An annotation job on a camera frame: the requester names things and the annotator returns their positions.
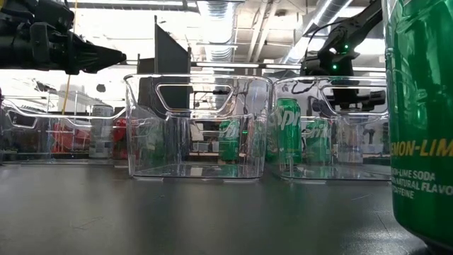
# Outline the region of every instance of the metal pipe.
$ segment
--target metal pipe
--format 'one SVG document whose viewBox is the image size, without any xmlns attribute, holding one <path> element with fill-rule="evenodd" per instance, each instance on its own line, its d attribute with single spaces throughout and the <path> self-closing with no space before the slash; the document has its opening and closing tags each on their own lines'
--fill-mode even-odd
<svg viewBox="0 0 453 255">
<path fill-rule="evenodd" d="M 275 16 L 275 12 L 277 11 L 278 4 L 279 4 L 279 1 L 274 1 L 274 2 L 272 2 L 272 5 L 270 6 L 268 20 L 266 21 L 266 24 L 264 25 L 263 32 L 261 32 L 260 42 L 258 44 L 258 48 L 256 49 L 255 57 L 253 57 L 254 62 L 257 62 L 258 58 L 260 57 L 261 50 L 263 49 L 263 46 L 264 46 L 264 41 L 266 41 L 266 38 L 268 37 L 270 22 L 271 22 L 272 18 Z"/>
<path fill-rule="evenodd" d="M 258 20 L 256 21 L 256 24 L 253 28 L 252 40 L 250 41 L 250 47 L 248 48 L 246 62 L 250 62 L 250 60 L 252 58 L 252 54 L 253 54 L 253 50 L 255 49 L 256 41 L 258 40 L 258 36 L 260 35 L 261 26 L 263 26 L 263 19 L 264 19 L 264 15 L 265 15 L 267 6 L 268 6 L 268 1 L 263 0 L 263 2 L 261 2 L 260 8 L 258 9 L 258 11 L 259 11 Z"/>
</svg>

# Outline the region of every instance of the clear plastic bin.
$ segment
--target clear plastic bin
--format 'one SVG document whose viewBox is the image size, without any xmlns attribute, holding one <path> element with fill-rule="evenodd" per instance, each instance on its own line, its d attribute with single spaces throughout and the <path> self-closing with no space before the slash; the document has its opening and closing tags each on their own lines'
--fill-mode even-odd
<svg viewBox="0 0 453 255">
<path fill-rule="evenodd" d="M 18 106 L 15 96 L 4 96 L 1 104 L 1 151 L 4 164 L 96 164 L 127 166 L 125 109 L 110 117 L 61 115 Z M 93 120 L 110 120 L 110 148 L 105 157 L 93 158 L 90 146 Z"/>
<path fill-rule="evenodd" d="M 385 79 L 278 81 L 268 120 L 266 164 L 284 179 L 390 180 Z"/>
<path fill-rule="evenodd" d="M 257 179 L 263 174 L 269 80 L 125 77 L 131 176 Z"/>
</svg>

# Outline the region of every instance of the gray table surface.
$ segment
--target gray table surface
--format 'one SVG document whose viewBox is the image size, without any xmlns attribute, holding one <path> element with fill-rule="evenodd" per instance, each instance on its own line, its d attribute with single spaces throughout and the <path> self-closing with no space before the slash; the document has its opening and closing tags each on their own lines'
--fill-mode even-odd
<svg viewBox="0 0 453 255">
<path fill-rule="evenodd" d="M 132 180 L 107 166 L 0 167 L 0 254 L 427 254 L 387 182 Z"/>
</svg>

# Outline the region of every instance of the ceiling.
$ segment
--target ceiling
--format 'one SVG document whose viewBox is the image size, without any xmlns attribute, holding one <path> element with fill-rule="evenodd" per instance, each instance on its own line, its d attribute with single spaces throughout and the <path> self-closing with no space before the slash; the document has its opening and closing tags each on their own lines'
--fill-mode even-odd
<svg viewBox="0 0 453 255">
<path fill-rule="evenodd" d="M 75 0 L 69 1 L 75 6 Z M 253 37 L 253 21 L 262 1 L 247 0 L 240 3 L 235 11 L 236 22 L 232 44 L 236 47 L 232 62 L 244 62 Z M 302 24 L 302 18 L 316 8 L 316 0 L 277 0 L 277 15 L 265 15 L 263 26 L 269 27 L 269 33 L 261 50 L 258 61 L 276 60 L 288 52 L 294 43 L 294 29 Z M 108 2 L 117 3 L 114 7 L 102 5 Z M 82 34 L 85 39 L 106 47 L 115 48 L 127 54 L 128 60 L 154 56 L 154 16 L 157 16 L 159 25 L 177 40 L 184 48 L 191 47 L 193 61 L 206 61 L 205 50 L 208 47 L 206 33 L 212 33 L 215 28 L 210 27 L 202 16 L 197 13 L 197 4 L 189 2 L 190 11 L 181 11 L 177 8 L 155 5 L 152 8 L 135 4 L 150 1 L 139 0 L 78 0 L 76 12 L 76 33 Z M 363 9 L 368 1 L 356 0 L 349 7 L 343 9 L 340 17 L 352 16 Z M 322 46 L 322 40 L 314 40 L 309 50 L 316 50 Z M 370 39 L 359 46 L 361 55 L 354 65 L 359 67 L 384 67 L 384 42 L 382 39 Z"/>
</svg>

